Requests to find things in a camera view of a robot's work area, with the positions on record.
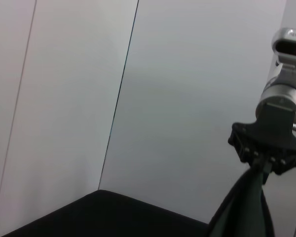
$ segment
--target camera lens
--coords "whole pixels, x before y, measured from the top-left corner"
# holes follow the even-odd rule
[[[296,56],[296,43],[289,41],[279,41],[275,46],[276,51]]]

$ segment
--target camera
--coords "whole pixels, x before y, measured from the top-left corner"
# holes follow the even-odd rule
[[[280,63],[296,66],[296,30],[280,29],[272,40],[272,49]]]

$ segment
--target black mount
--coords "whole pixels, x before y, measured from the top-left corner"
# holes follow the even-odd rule
[[[250,166],[254,162],[263,166],[268,163],[269,172],[282,174],[296,167],[294,117],[294,111],[265,104],[256,122],[232,125],[228,143],[235,148],[241,162]]]

